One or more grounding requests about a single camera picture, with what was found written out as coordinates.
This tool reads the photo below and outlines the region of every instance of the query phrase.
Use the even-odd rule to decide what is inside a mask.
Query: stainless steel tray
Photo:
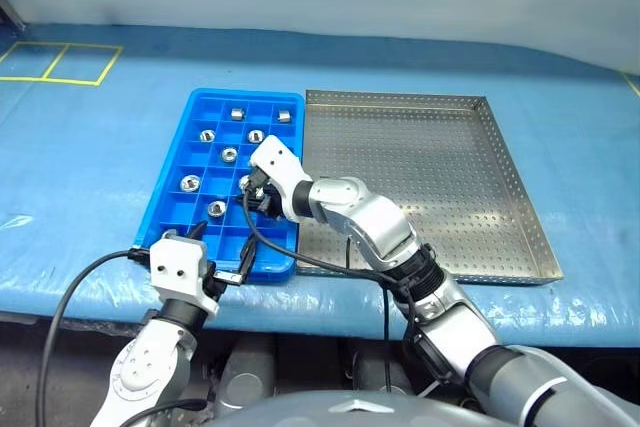
[[[485,97],[307,91],[303,165],[394,200],[459,280],[562,278]],[[344,265],[345,240],[305,221],[298,251]],[[351,267],[369,268],[356,249]]]

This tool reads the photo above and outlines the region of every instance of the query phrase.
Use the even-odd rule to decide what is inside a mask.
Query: silver nut
[[[227,211],[227,204],[222,200],[215,200],[209,204],[207,207],[207,213],[211,217],[222,217],[224,213]]]
[[[225,147],[220,153],[223,162],[235,162],[238,151],[233,147]]]
[[[244,109],[240,107],[235,107],[231,109],[231,119],[232,120],[243,120],[244,119]]]
[[[200,140],[203,142],[213,142],[216,138],[215,131],[211,129],[203,130],[200,132]]]
[[[289,122],[291,122],[291,112],[289,112],[288,110],[279,110],[278,122],[282,122],[284,124],[288,124]]]
[[[264,132],[261,130],[252,130],[247,134],[247,140],[252,144],[259,144],[264,140]]]
[[[180,189],[183,192],[195,192],[200,188],[200,177],[197,175],[187,175],[180,181]]]
[[[238,181],[238,187],[240,187],[240,190],[242,192],[244,192],[244,189],[247,188],[247,184],[249,183],[249,176],[248,175],[243,175],[242,177],[240,177],[240,180]]]

